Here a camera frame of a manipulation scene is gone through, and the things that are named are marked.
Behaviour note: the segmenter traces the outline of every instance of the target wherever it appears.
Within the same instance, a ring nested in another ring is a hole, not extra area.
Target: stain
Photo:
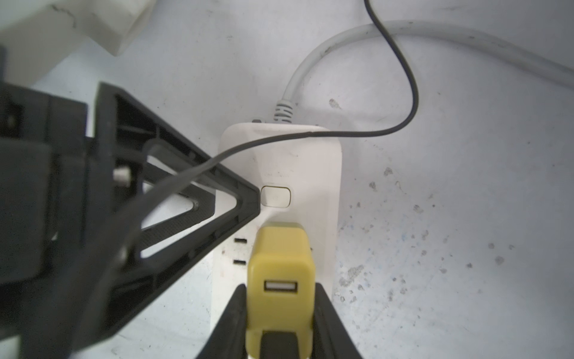
[[[75,29],[77,27],[77,21],[76,21],[76,17],[74,16],[74,14],[72,14],[72,12],[68,9],[64,9],[63,7],[57,7],[56,5],[52,5],[51,6],[52,10],[54,10],[57,13],[63,13],[66,14],[67,16],[69,16],[70,18],[72,18],[72,29]]]
[[[323,51],[323,53],[321,54],[321,58],[323,58],[326,54],[331,52],[331,49],[333,48],[333,46],[329,46],[325,51]]]
[[[466,5],[453,5],[453,6],[447,6],[447,7],[440,7],[440,8],[438,8],[438,10],[455,11],[455,10],[463,9],[465,7],[466,7]]]
[[[335,101],[334,98],[332,98],[332,99],[329,100],[329,106],[331,106],[331,107],[334,108],[334,109],[342,110],[342,109],[341,109],[341,106],[339,106],[339,103],[338,103],[337,101]]]
[[[399,181],[395,182],[395,186],[397,186],[398,189],[401,190],[401,192],[405,193],[405,191],[402,190],[401,183]]]
[[[357,278],[357,276],[361,274],[361,272],[363,272],[363,268],[364,265],[362,264],[358,267],[350,268],[347,271],[347,279],[345,278],[339,279],[339,284],[343,287],[348,287],[349,285],[351,285],[351,283],[353,283],[353,281],[355,281],[355,278]]]

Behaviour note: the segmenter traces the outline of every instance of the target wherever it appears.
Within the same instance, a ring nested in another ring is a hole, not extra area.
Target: white button
[[[291,191],[285,187],[265,186],[261,189],[261,204],[267,207],[287,208],[291,203]]]

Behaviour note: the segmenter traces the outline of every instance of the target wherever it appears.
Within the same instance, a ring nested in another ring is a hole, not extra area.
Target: cable strain relief
[[[293,104],[289,100],[279,100],[275,106],[275,115],[273,115],[274,122],[292,123],[293,118]]]

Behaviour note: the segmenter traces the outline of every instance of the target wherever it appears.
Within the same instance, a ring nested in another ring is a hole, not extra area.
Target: white cable
[[[547,80],[569,88],[574,88],[573,69],[545,59],[487,33],[462,26],[418,20],[386,21],[385,27],[387,27],[387,30],[389,30],[393,36],[412,35],[433,37],[439,40],[453,41],[466,45]],[[290,122],[293,114],[293,104],[291,100],[295,91],[301,86],[305,76],[319,60],[344,45],[378,36],[381,36],[381,33],[375,25],[363,25],[341,32],[319,45],[303,60],[297,70],[295,70],[285,89],[283,99],[277,103],[274,120]]]

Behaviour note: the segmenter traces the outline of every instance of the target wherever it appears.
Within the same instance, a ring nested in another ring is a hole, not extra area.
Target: usb port
[[[266,280],[265,281],[265,291],[266,292],[297,293],[297,282],[296,281]]]

